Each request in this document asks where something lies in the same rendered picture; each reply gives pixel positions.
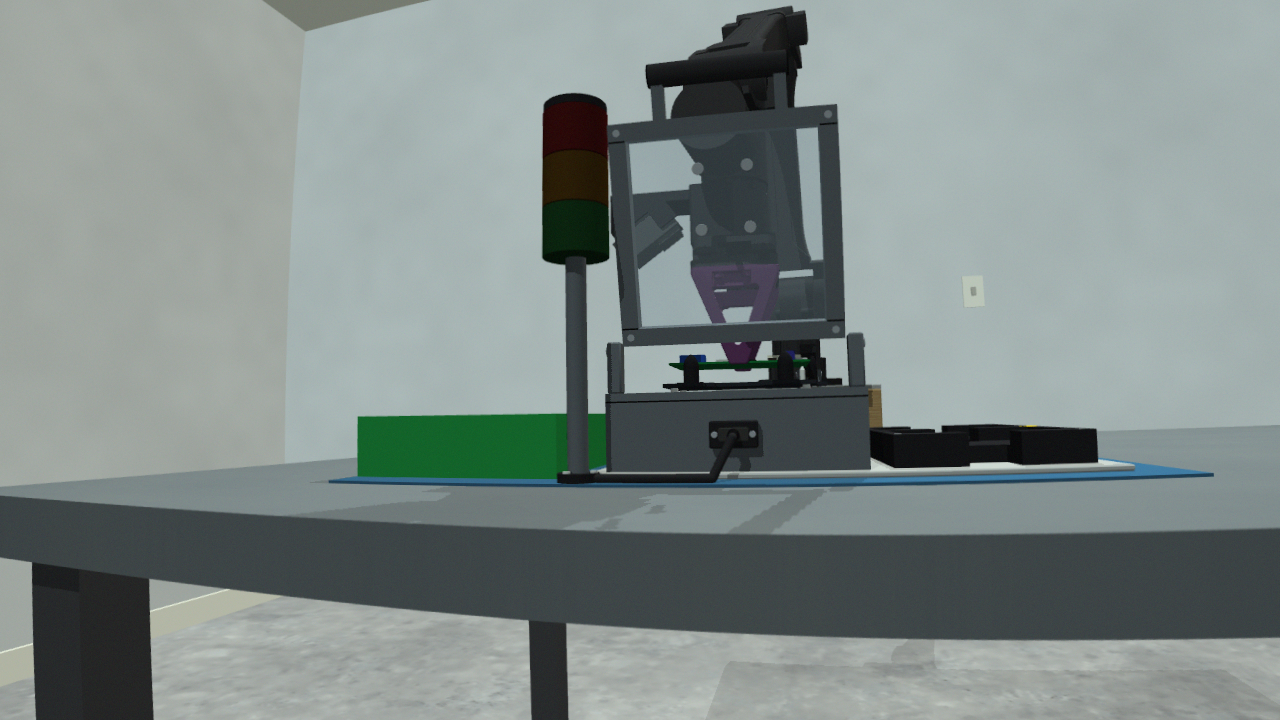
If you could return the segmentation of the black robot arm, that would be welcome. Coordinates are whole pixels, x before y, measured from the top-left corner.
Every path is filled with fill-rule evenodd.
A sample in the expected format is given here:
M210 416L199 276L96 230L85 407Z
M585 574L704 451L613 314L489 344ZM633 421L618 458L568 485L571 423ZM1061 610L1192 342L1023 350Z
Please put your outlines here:
M805 10L794 12L794 6L781 6L741 14L736 17L736 22L726 24L721 29L723 37L721 44L698 50L689 59L787 49L788 108L795 108L797 69L803 68L800 46L808 42ZM684 90L676 97L671 110L671 119L769 109L774 109L773 77L684 85ZM780 355L783 351L795 351L797 355L800 345L817 345L817 370L822 372L820 379L828 380L828 386L842 386L842 378L826 378L826 357L820 357L820 340L772 341L772 355Z

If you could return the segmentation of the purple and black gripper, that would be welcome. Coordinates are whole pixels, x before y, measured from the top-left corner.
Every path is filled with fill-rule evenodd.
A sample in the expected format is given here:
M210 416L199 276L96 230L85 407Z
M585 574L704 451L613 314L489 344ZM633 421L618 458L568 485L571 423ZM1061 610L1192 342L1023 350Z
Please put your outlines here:
M756 342L741 342L741 345L721 343L724 350L724 355L730 364L748 364L749 359L756 359L758 350L760 348L762 341ZM753 354L753 355L751 355ZM733 369L735 372L751 372L751 369Z

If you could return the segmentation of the green circuit board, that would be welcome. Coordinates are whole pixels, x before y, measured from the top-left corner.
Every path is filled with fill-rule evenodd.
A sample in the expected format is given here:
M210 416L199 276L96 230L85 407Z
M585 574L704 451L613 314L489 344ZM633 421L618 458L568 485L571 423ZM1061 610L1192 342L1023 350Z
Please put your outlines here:
M786 351L794 359L794 366L806 366L810 359L795 355L795 351ZM756 359L750 360L748 364L730 364L728 359L716 360L716 363L707 363L705 355L692 355L698 359L699 370L717 370L717 369L755 369L755 368L777 368L777 361L780 355L768 355L768 360L756 361ZM684 361L689 355L680 355L680 363L669 363L669 366L675 366L678 370L684 370Z

